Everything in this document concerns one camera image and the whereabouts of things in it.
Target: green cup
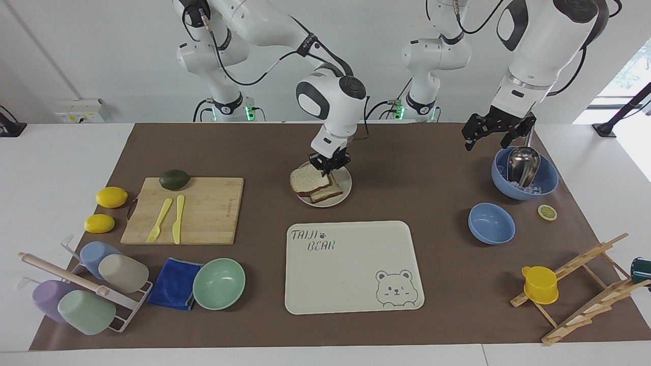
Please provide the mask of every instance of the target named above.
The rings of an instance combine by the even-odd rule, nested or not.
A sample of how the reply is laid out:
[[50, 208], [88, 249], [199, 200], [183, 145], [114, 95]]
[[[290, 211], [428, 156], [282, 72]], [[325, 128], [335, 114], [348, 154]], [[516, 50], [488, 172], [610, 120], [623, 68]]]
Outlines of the green cup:
[[651, 260], [644, 260], [640, 257], [633, 260], [633, 263], [631, 263], [631, 279], [633, 279], [633, 283], [651, 279]]
[[65, 321], [85, 335], [96, 335], [108, 328], [116, 311], [113, 303], [84, 290], [63, 296], [57, 309]]

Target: white wall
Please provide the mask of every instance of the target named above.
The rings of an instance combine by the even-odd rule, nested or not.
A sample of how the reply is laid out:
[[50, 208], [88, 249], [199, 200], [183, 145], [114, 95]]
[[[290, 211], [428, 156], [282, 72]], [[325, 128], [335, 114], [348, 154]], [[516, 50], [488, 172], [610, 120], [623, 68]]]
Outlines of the white wall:
[[[437, 37], [424, 15], [424, 0], [272, 1], [352, 65], [372, 102], [394, 98], [409, 78], [400, 61], [403, 45], [415, 38]], [[187, 121], [196, 103], [209, 96], [205, 84], [176, 61], [176, 47], [188, 38], [172, 0], [2, 0], [0, 102], [21, 119], [49, 122], [45, 107], [40, 113], [29, 112], [34, 96], [45, 104], [73, 93], [51, 66], [44, 65], [45, 58], [7, 13], [5, 2], [25, 20], [82, 97], [105, 101], [111, 122]], [[475, 1], [467, 27], [480, 24], [496, 2]], [[584, 71], [574, 85], [537, 108], [540, 122], [571, 123], [651, 37], [648, 0], [626, 0], [624, 6], [589, 48]], [[467, 68], [440, 73], [442, 120], [466, 120], [473, 112], [487, 112], [510, 62], [509, 52], [495, 35], [496, 22], [497, 17], [481, 33], [469, 36], [473, 59]], [[230, 70], [251, 81], [285, 52], [252, 47], [249, 60]], [[270, 120], [304, 120], [309, 116], [297, 106], [294, 88], [310, 71], [307, 62], [294, 56], [245, 91]], [[571, 65], [560, 83], [573, 71]], [[8, 78], [19, 83], [8, 84]]]

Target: bread slice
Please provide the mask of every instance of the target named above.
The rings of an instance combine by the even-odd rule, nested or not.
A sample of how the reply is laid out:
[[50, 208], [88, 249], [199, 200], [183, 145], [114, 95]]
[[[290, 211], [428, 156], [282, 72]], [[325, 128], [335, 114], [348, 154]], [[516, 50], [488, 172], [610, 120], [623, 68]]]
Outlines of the bread slice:
[[344, 194], [341, 190], [341, 187], [335, 182], [335, 177], [331, 176], [332, 185], [326, 187], [322, 190], [318, 190], [310, 195], [310, 200], [312, 203], [319, 203], [325, 201], [328, 198], [336, 197], [338, 195]]
[[330, 187], [332, 180], [329, 175], [321, 176], [321, 171], [313, 167], [312, 164], [306, 164], [292, 171], [289, 183], [297, 195], [309, 197], [310, 194], [318, 190]]

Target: lemon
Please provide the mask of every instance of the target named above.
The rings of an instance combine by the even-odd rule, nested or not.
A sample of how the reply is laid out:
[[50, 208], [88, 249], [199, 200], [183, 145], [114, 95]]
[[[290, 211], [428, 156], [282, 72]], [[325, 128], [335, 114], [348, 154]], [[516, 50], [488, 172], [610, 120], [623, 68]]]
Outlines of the lemon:
[[115, 220], [105, 214], [96, 214], [86, 219], [83, 224], [84, 229], [93, 234], [103, 234], [113, 230]]
[[554, 221], [559, 216], [552, 206], [548, 206], [546, 204], [541, 204], [538, 207], [538, 215], [547, 221]]
[[97, 204], [106, 208], [118, 208], [126, 203], [129, 193], [118, 187], [106, 187], [97, 192], [95, 201]]

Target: towel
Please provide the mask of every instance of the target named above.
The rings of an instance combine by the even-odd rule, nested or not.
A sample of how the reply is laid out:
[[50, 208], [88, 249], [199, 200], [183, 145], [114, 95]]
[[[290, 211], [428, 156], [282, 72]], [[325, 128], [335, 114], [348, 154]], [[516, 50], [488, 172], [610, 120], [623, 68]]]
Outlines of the towel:
[[167, 259], [147, 302], [189, 311], [195, 301], [192, 295], [192, 283], [201, 266], [184, 260]]

